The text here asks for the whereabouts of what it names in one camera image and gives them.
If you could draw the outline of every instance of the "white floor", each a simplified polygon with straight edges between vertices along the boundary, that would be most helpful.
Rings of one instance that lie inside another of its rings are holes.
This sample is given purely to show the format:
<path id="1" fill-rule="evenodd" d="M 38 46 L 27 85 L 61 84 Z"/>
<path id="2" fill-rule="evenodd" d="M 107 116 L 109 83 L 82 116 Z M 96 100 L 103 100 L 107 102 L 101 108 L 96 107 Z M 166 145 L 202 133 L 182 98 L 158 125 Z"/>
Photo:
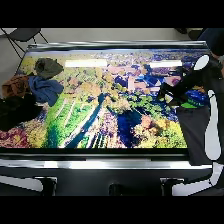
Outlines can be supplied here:
<path id="1" fill-rule="evenodd" d="M 48 42 L 104 41 L 104 40 L 189 40 L 174 28 L 43 28 Z M 44 43 L 40 35 L 37 43 Z M 20 43 L 26 49 L 27 43 Z M 20 62 L 6 38 L 0 38 L 0 86 L 12 77 Z"/>

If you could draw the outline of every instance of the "chair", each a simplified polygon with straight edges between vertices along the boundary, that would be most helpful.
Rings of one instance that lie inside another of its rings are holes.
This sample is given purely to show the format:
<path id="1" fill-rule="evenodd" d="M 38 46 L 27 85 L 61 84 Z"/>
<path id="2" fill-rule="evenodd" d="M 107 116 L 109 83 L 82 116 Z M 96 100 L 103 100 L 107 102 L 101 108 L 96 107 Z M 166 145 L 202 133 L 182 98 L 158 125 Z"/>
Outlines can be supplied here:
<path id="1" fill-rule="evenodd" d="M 36 40 L 35 40 L 34 37 L 39 33 L 42 36 L 42 38 L 47 42 L 47 40 L 44 38 L 44 36 L 40 32 L 41 28 L 17 28 L 16 30 L 14 30 L 10 34 L 7 34 L 6 31 L 3 28 L 1 28 L 1 30 L 5 34 L 5 36 L 8 38 L 9 42 L 13 46 L 13 48 L 16 51 L 17 55 L 21 59 L 22 59 L 22 57 L 19 55 L 19 53 L 16 50 L 15 46 L 13 45 L 13 43 L 15 43 L 17 45 L 17 47 L 20 48 L 21 51 L 23 51 L 23 52 L 25 52 L 25 51 L 22 49 L 22 47 L 19 46 L 18 43 L 16 43 L 16 41 L 27 42 L 27 41 L 29 41 L 32 38 L 34 40 L 34 43 L 36 44 Z"/>

